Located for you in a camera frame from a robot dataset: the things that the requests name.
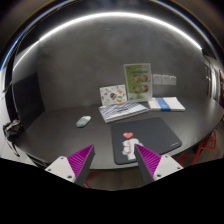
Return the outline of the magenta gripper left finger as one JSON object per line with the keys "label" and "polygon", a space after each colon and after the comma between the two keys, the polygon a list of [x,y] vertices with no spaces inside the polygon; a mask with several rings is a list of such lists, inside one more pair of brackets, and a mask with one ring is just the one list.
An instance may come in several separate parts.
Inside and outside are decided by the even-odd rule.
{"label": "magenta gripper left finger", "polygon": [[83,187],[94,156],[94,146],[90,145],[69,157],[58,157],[46,168],[46,171]]}

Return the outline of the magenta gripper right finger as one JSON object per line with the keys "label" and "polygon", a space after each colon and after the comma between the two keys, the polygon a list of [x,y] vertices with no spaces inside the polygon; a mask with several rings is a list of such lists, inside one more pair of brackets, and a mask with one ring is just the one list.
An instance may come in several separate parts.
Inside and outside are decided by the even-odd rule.
{"label": "magenta gripper right finger", "polygon": [[135,145],[134,154],[145,184],[152,183],[182,169],[182,166],[171,156],[159,155],[138,144]]}

